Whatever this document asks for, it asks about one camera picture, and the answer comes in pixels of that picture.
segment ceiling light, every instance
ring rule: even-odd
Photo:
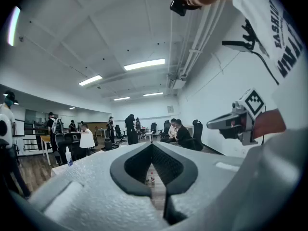
[[[138,64],[131,64],[131,65],[124,66],[124,68],[127,71],[129,71],[129,70],[136,69],[136,68],[150,67],[150,66],[161,65],[161,64],[165,64],[164,59],[152,60],[152,61],[142,62]]]
[[[15,36],[15,30],[16,30],[19,13],[20,13],[20,9],[18,7],[15,7],[12,13],[9,34],[8,34],[8,43],[12,46],[14,46],[14,36]]]
[[[153,95],[161,95],[161,94],[164,94],[164,93],[158,92],[158,93],[144,94],[144,96],[153,96]]]
[[[117,98],[117,99],[114,99],[114,101],[123,100],[123,99],[130,99],[130,97],[126,97],[126,98]]]
[[[99,79],[102,79],[102,78],[103,78],[102,76],[97,75],[97,76],[95,76],[95,77],[92,77],[92,78],[90,78],[90,79],[87,79],[87,80],[85,80],[85,81],[80,82],[79,85],[84,86],[84,85],[87,85],[87,84],[89,84],[89,83],[91,83],[91,82],[94,82],[94,81],[99,80]]]

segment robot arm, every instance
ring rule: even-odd
[[[265,103],[252,88],[232,104],[232,112],[209,121],[209,129],[219,129],[225,139],[239,139],[242,145],[257,144],[253,130],[255,120],[262,112]]]

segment black office chair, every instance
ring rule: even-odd
[[[125,138],[127,135],[125,135],[125,131],[124,131],[124,135],[121,134],[121,129],[119,125],[115,126],[115,131],[116,131],[116,137],[120,139],[116,143],[121,144],[121,143],[127,142],[127,140],[123,140],[123,138]]]
[[[80,147],[81,133],[66,133],[64,134],[64,138],[68,143],[68,148],[72,154],[73,161],[87,156],[87,148]]]
[[[138,140],[143,140],[145,138],[145,128],[141,128],[140,131],[138,132]]]
[[[193,137],[191,139],[188,139],[186,141],[191,142],[191,150],[195,151],[201,151],[203,149],[203,145],[201,142],[201,135],[202,135],[202,130],[203,130],[203,125],[200,121],[194,120],[192,122],[193,124]]]
[[[155,122],[152,122],[151,131],[152,131],[153,137],[157,136],[157,134],[155,134],[156,133],[156,127],[157,127],[157,124]]]
[[[169,129],[171,127],[171,123],[169,122],[169,120],[165,121],[164,122],[164,132],[162,132],[162,130],[160,130],[161,132],[159,133],[159,135],[162,137],[162,138],[165,138],[165,137],[169,137]]]

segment small bottle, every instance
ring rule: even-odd
[[[155,179],[154,179],[154,175],[153,175],[153,172],[151,172],[151,182],[154,182]]]
[[[70,153],[68,147],[66,147],[65,156],[68,166],[71,167],[73,165],[73,159],[72,159],[72,154]]]

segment person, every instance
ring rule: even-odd
[[[136,118],[136,130],[137,130],[138,133],[140,132],[140,129],[141,129],[141,122],[140,122],[139,118],[137,117]]]
[[[175,121],[175,127],[177,128],[176,142],[171,142],[170,144],[190,149],[192,142],[187,140],[191,139],[191,135],[187,128],[182,125],[182,121],[179,119]]]
[[[52,151],[54,152],[54,156],[56,158],[57,164],[61,165],[61,159],[60,159],[60,155],[58,153],[58,148],[57,148],[57,143],[56,143],[56,139],[55,139],[55,134],[52,131],[52,125],[53,125],[53,123],[56,120],[56,118],[54,117],[53,112],[49,112],[48,113],[48,118],[49,118],[49,120],[47,122],[47,128],[48,128],[48,134],[50,135],[50,142],[51,142],[51,146],[52,146]]]
[[[138,139],[137,142],[135,141],[137,133],[134,128],[134,121],[135,121],[135,116],[133,114],[130,114],[124,121],[125,127],[127,129],[127,140],[129,145],[138,143]]]
[[[93,133],[91,132],[91,130],[88,128],[87,124],[82,124],[81,126],[81,133],[90,133],[92,134],[93,137]]]
[[[174,0],[174,3],[195,10],[216,1]],[[254,138],[284,132],[286,128],[308,127],[307,49],[291,16],[279,0],[231,1],[248,19],[261,51],[271,59],[273,64],[269,68],[278,85],[272,98],[279,109],[263,112],[256,118]]]
[[[15,117],[14,117],[13,112],[11,111],[11,106],[15,102],[15,94],[9,90],[6,91],[5,94],[6,96],[4,98],[4,103],[0,105],[0,114],[7,116],[7,118],[10,120],[12,124],[12,129],[14,129],[15,128]],[[12,148],[5,148],[4,150],[1,150],[0,154],[1,154],[0,155],[1,170],[3,172],[4,179],[6,181],[8,188],[19,194],[18,188],[15,185],[10,175],[10,172],[13,172],[21,190],[23,191],[24,197],[29,198],[31,193],[19,171],[17,160],[16,160],[17,155],[16,155],[14,146]]]
[[[80,132],[82,131],[82,129],[81,129],[82,124],[83,124],[83,121],[81,121],[80,124],[79,124],[79,131],[80,131]]]
[[[109,134],[110,134],[110,140],[111,143],[114,144],[115,143],[115,130],[114,130],[114,118],[111,116],[109,117],[109,121],[108,121],[108,130],[109,130]]]
[[[165,142],[165,143],[171,143],[171,142],[176,142],[175,137],[177,134],[177,128],[175,127],[175,122],[177,120],[176,119],[171,119],[171,126],[169,128],[168,134],[169,134],[169,138],[162,138],[160,141],[161,142]]]
[[[69,125],[69,127],[71,129],[71,132],[76,132],[76,125],[74,120],[71,120],[71,124]]]

